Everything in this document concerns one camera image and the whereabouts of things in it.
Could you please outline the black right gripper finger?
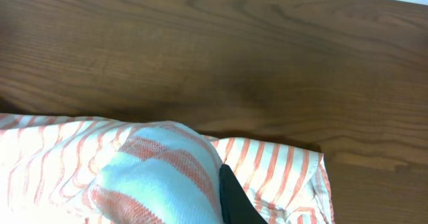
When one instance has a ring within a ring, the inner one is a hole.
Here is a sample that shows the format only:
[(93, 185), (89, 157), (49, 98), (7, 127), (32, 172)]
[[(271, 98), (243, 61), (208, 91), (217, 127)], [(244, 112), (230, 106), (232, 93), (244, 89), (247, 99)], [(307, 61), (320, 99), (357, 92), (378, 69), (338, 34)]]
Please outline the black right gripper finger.
[(219, 169), (219, 196), (225, 224), (267, 224), (247, 198), (229, 165)]

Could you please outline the red white striped shirt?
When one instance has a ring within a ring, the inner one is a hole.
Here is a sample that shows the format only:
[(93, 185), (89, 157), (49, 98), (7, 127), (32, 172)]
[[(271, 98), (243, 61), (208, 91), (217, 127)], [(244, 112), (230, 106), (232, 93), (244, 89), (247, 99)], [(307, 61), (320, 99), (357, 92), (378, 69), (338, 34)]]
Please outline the red white striped shirt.
[(2, 223), (224, 223), (229, 165), (267, 223), (333, 223), (322, 153), (178, 122), (1, 115)]

